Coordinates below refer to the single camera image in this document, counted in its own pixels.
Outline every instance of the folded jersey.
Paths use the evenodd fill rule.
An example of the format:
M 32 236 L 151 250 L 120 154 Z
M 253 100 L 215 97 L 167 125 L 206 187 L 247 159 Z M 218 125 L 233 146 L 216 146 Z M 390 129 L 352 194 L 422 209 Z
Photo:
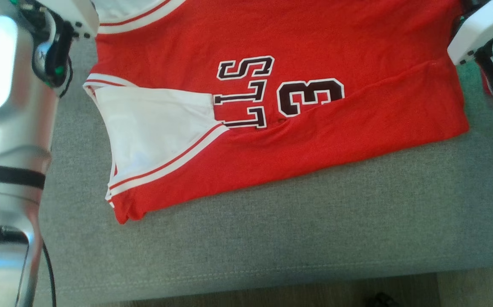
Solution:
M 96 3 L 118 222 L 468 130 L 459 0 Z

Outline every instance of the printed number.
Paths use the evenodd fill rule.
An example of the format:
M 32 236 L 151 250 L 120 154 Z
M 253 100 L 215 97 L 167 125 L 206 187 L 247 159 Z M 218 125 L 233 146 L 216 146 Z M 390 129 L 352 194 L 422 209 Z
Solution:
M 327 99 L 318 101 L 318 94 L 326 94 Z M 343 85 L 334 78 L 321 80 L 283 82 L 277 90 L 279 112 L 286 117 L 301 113 L 299 102 L 294 102 L 293 95 L 301 95 L 301 104 L 324 104 L 344 97 Z
M 275 59 L 272 56 L 259 56 L 256 58 L 244 58 L 236 66 L 236 61 L 223 61 L 219 63 L 217 78 L 221 81 L 236 80 L 248 76 L 251 66 L 259 66 L 252 70 L 250 77 L 271 75 Z M 252 101 L 260 103 L 265 95 L 267 80 L 251 80 L 248 88 L 254 93 L 234 95 L 214 95 L 214 105 L 223 105 L 237 101 Z M 295 97 L 301 97 L 300 101 L 294 101 Z M 301 105 L 324 104 L 344 97 L 344 86 L 335 78 L 324 78 L 310 81 L 282 82 L 277 90 L 279 112 L 286 117 L 294 117 L 301 113 Z M 256 127 L 266 128 L 265 109 L 262 105 L 247 107 L 246 113 L 254 118 L 241 121 L 222 121 L 227 127 Z

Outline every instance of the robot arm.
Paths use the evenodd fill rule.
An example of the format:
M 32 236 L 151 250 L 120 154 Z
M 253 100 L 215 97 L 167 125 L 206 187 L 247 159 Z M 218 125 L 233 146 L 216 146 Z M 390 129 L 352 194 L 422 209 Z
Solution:
M 493 0 L 467 0 L 464 8 L 467 13 L 447 52 L 455 65 L 475 60 L 493 94 Z
M 0 306 L 30 306 L 43 240 L 38 207 L 69 47 L 95 37 L 86 0 L 0 0 Z

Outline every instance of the couch cushion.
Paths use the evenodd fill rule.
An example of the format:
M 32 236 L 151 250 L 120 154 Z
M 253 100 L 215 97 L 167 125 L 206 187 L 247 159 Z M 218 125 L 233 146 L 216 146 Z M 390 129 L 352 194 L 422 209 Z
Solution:
M 460 67 L 471 131 L 449 141 L 207 197 L 119 225 L 112 162 L 72 51 L 40 208 L 60 306 L 493 266 L 493 99 Z M 50 302 L 45 262 L 36 305 Z

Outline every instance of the white striped trim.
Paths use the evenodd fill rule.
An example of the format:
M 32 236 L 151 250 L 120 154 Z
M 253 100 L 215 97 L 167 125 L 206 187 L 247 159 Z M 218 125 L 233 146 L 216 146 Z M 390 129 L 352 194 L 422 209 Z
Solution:
M 104 25 L 100 26 L 98 28 L 98 33 L 99 34 L 115 34 L 115 33 L 123 33 L 127 31 L 132 31 L 134 29 L 139 29 L 141 27 L 147 26 L 151 23 L 154 23 L 155 21 L 162 19 L 163 17 L 167 16 L 170 14 L 173 10 L 178 8 L 178 6 L 181 6 L 182 3 L 184 3 L 186 0 L 170 0 L 167 4 L 162 6 L 161 8 L 155 10 L 154 12 L 143 16 L 141 18 L 135 19 L 132 18 L 131 22 L 129 23 L 124 23 L 122 25 Z
M 108 83 L 102 83 L 102 82 L 91 82 L 91 81 L 87 81 L 83 84 L 83 87 L 86 88 L 86 87 L 89 87 L 89 86 L 94 86 L 95 88 L 94 89 L 98 89 L 99 87 L 104 87 L 104 86 L 113 86 L 112 84 L 108 84 Z
M 115 186 L 113 188 L 112 188 L 112 186 L 115 185 L 116 183 L 109 184 L 110 193 L 112 194 L 112 196 L 116 196 L 117 194 L 120 194 L 121 192 L 127 191 L 130 188 L 137 187 L 137 186 L 152 182 L 154 180 L 157 180 L 161 177 L 164 177 L 164 176 L 172 173 L 173 171 L 176 171 L 176 169 L 179 169 L 180 167 L 185 165 L 188 161 L 193 159 L 193 157 L 195 157 L 197 154 L 199 154 L 204 148 L 206 148 L 208 145 L 210 145 L 212 142 L 214 142 L 214 140 L 216 140 L 219 136 L 221 136 L 221 134 L 223 134 L 224 132 L 226 132 L 228 130 L 229 130 L 229 128 L 219 124 L 219 127 L 214 129 L 207 136 L 205 136 L 205 138 L 201 142 L 199 142 L 199 144 L 197 144 L 193 148 L 188 148 L 189 151 L 185 155 L 180 157 L 180 159 L 177 159 L 173 163 L 170 163 L 170 165 L 167 165 L 166 167 L 164 167 L 163 169 L 161 169 L 159 171 L 156 171 L 155 173 L 152 173 L 152 174 L 149 174 L 149 175 L 146 175 L 144 177 L 137 178 L 137 179 L 133 179 L 130 181 L 125 181 L 124 183 L 122 183 L 118 186 Z
M 119 84 L 123 86 L 132 86 L 132 87 L 138 87 L 136 84 L 133 82 L 127 81 L 124 78 L 119 78 L 116 76 L 112 75 L 105 75 L 105 74 L 90 74 L 87 77 L 87 80 L 85 81 L 85 84 L 89 83 L 91 84 L 104 84 L 103 86 L 108 86 L 108 85 L 113 85 L 113 84 Z
M 110 168 L 110 179 L 109 181 L 112 181 L 112 179 L 114 178 L 114 172 L 115 172 L 115 160 L 114 160 L 114 157 L 112 155 L 112 167 Z M 108 188 L 108 190 L 106 191 L 106 196 L 104 197 L 104 199 L 109 202 L 110 204 L 112 204 L 112 194 L 110 193 L 110 188 Z
M 157 8 L 163 2 L 165 2 L 165 0 L 149 0 L 149 1 L 144 0 L 144 2 L 151 2 L 151 3 L 142 9 L 137 9 L 133 6 L 127 6 L 127 1 L 124 1 L 124 0 L 121 0 L 120 2 L 121 2 L 120 6 L 125 6 L 125 8 L 122 7 L 120 10 L 122 12 L 124 12 L 124 11 L 127 11 L 127 12 L 121 16 L 115 16 L 115 15 L 114 16 L 100 16 L 100 23 L 104 24 L 104 23 L 123 23 L 123 22 L 126 22 L 129 19 L 133 19 L 136 16 L 146 14 L 147 12 L 153 10 L 154 8 Z M 108 4 L 106 4 L 106 6 L 107 6 L 106 8 L 104 7 L 104 3 L 102 4 L 102 6 L 100 4 L 96 4 L 96 6 L 97 6 L 97 8 L 101 8 L 101 11 L 109 10 L 110 13 L 112 13 L 112 11 L 113 11 L 112 9 L 109 9 L 109 8 L 112 8 L 111 1 L 108 1 Z
M 85 90 L 85 92 L 87 93 L 87 95 L 89 97 L 91 97 L 91 99 L 93 100 L 93 102 L 95 103 L 95 105 L 98 108 L 97 97 L 95 97 L 95 90 L 91 87 L 92 85 L 94 85 L 94 84 L 86 84 L 86 83 L 84 83 L 83 84 L 83 89 Z

